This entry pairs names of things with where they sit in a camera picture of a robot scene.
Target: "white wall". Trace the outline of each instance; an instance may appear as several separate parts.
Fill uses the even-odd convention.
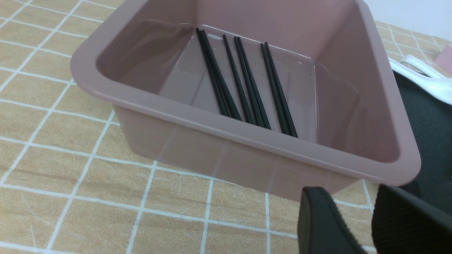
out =
[[[452,0],[364,0],[378,21],[452,41]]]

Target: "black fabric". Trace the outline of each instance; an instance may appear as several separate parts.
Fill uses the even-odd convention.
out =
[[[452,215],[452,106],[395,77],[422,160],[414,182],[402,188]]]
[[[452,216],[398,187],[381,184],[372,239],[380,254],[452,253]]]

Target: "black chopstick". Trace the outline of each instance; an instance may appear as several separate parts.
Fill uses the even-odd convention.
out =
[[[268,81],[270,82],[270,88],[273,95],[273,101],[275,102],[276,112],[278,113],[279,126],[281,127],[281,132],[286,135],[290,135],[289,125],[287,122],[286,114],[281,103],[281,98],[279,97],[278,90],[276,89],[275,80],[273,77],[272,68],[270,67],[270,60],[268,59],[267,49],[264,44],[260,44],[260,49],[262,50],[262,55],[264,57],[265,69],[267,70]]]
[[[226,105],[228,106],[229,112],[231,114],[232,118],[235,118],[239,121],[242,121],[242,117],[239,114],[239,110],[237,109],[237,106],[235,105],[235,102],[231,96],[231,93],[229,92],[229,88],[226,85],[226,82],[223,78],[223,75],[221,74],[220,67],[218,66],[217,60],[215,59],[215,55],[213,54],[212,47],[210,46],[209,40],[207,38],[206,31],[201,31],[204,42],[207,46],[207,55],[209,56],[210,63],[212,65],[213,72],[215,73],[215,76],[217,77],[217,81],[220,84],[220,89],[224,94],[224,97],[226,99]]]
[[[262,103],[262,99],[260,97],[259,90],[257,89],[256,81],[254,80],[253,72],[252,72],[250,64],[248,62],[248,58],[246,57],[245,49],[243,48],[242,40],[240,39],[240,37],[237,37],[237,42],[239,44],[239,49],[241,51],[241,54],[242,54],[242,57],[244,60],[244,64],[245,64],[246,71],[248,73],[248,77],[250,78],[250,84],[251,84],[251,87],[253,88],[254,96],[256,98],[256,102],[259,107],[262,121],[264,122],[264,127],[271,130],[272,128],[270,127],[270,122],[268,121],[267,113],[265,112],[264,104]]]
[[[229,63],[231,65],[232,74],[234,75],[235,85],[237,86],[237,91],[239,93],[240,102],[242,104],[243,112],[245,115],[245,121],[251,124],[255,124],[253,114],[251,113],[250,106],[248,105],[248,101],[246,100],[245,91],[243,90],[242,82],[240,81],[239,73],[237,72],[237,67],[235,66],[234,57],[232,56],[231,48],[229,47],[229,42],[227,41],[225,34],[223,34],[223,41],[226,47]]]
[[[262,116],[260,114],[259,105],[257,104],[256,95],[254,94],[253,86],[251,85],[250,77],[248,76],[248,71],[246,70],[245,60],[243,59],[242,51],[240,50],[238,37],[234,37],[234,43],[237,54],[239,55],[240,66],[242,67],[242,73],[245,79],[246,89],[248,90],[248,98],[251,102],[251,109],[254,113],[255,123],[257,126],[265,128],[264,121],[262,120]]]
[[[273,61],[272,53],[270,52],[270,47],[268,43],[265,43],[265,49],[267,49],[268,59],[270,61],[270,67],[273,73],[273,79],[276,84],[276,89],[278,90],[278,94],[282,103],[282,108],[284,113],[286,114],[286,119],[289,125],[290,135],[294,137],[298,137],[297,131],[295,130],[295,125],[293,124],[292,115],[290,114],[289,106],[287,105],[286,97],[284,96],[284,92],[281,86],[281,82],[279,81],[278,72],[276,71],[275,63]]]
[[[212,82],[213,92],[217,99],[218,107],[220,109],[220,114],[223,116],[230,117],[227,106],[226,106],[226,102],[223,99],[223,95],[222,95],[220,86],[218,85],[217,78],[215,76],[215,73],[213,72],[212,65],[211,65],[209,57],[207,55],[207,46],[205,45],[204,37],[203,37],[201,31],[199,30],[199,28],[196,28],[196,34],[198,36],[199,44],[201,45],[202,55],[204,56],[204,61],[206,63],[207,71],[210,76],[210,81]]]

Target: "plastic basin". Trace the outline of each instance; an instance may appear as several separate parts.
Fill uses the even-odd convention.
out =
[[[219,38],[242,37],[272,130],[219,113],[195,28],[240,105]],[[280,132],[259,42],[268,42],[299,138]],[[170,165],[299,200],[358,179],[402,185],[420,156],[362,0],[127,0],[74,53],[87,93],[114,105],[130,148]]]

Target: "pink plastic tub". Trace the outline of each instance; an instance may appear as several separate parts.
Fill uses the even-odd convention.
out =
[[[240,66],[232,38],[242,37],[272,130],[219,114],[196,27],[209,34],[238,106],[219,38],[228,36]],[[299,138],[279,130],[265,41]],[[401,185],[420,170],[361,0],[127,0],[75,52],[71,69],[82,89],[114,105],[137,154],[259,191],[298,201],[304,186],[334,193],[358,179]]]

